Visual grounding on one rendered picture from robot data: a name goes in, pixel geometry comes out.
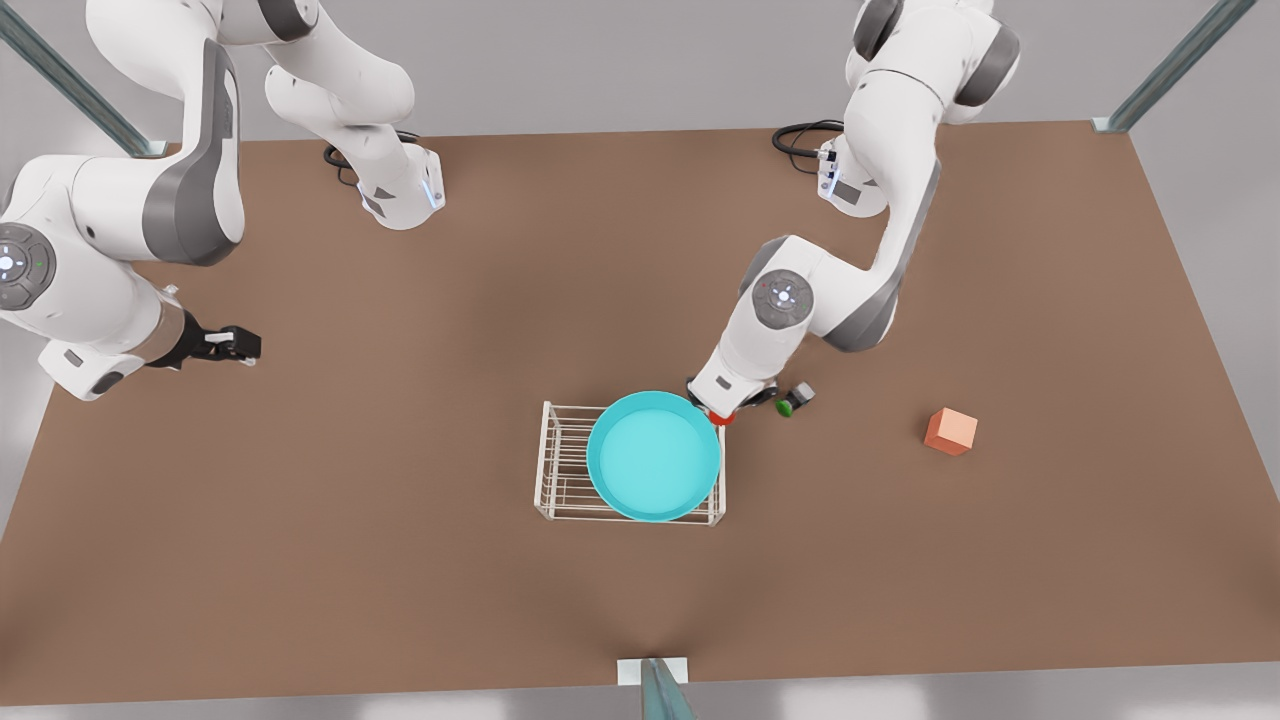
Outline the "cyan round plate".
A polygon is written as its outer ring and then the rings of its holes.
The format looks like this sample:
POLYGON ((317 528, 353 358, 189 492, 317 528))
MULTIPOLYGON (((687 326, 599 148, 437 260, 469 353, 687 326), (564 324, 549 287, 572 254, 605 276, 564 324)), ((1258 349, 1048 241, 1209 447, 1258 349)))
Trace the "cyan round plate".
POLYGON ((636 521, 673 521, 710 497, 721 433, 687 398, 641 391, 614 401, 588 436, 588 474, 604 502, 636 521))

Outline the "orange cube block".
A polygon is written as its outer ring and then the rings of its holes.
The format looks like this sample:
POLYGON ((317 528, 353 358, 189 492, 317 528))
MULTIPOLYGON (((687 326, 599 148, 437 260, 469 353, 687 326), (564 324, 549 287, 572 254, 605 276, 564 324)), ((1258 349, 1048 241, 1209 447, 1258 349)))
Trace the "orange cube block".
POLYGON ((977 428, 978 420, 974 416, 942 407, 931 416, 923 442, 940 452, 959 456, 973 448, 977 428))

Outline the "silver frame post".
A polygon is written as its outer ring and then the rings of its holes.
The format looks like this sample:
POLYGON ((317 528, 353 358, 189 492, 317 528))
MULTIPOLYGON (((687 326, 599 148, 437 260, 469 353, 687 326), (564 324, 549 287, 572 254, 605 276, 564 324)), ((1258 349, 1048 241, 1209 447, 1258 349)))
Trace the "silver frame post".
POLYGON ((620 659, 617 684, 637 685, 643 720, 698 720, 682 687, 689 683, 689 660, 620 659))
POLYGON ((129 156, 166 154, 168 143, 146 138, 6 0, 0 0, 0 40, 129 156))
POLYGON ((1212 49, 1258 0, 1216 0, 1160 64, 1107 117, 1091 119, 1100 135, 1124 135, 1212 49))

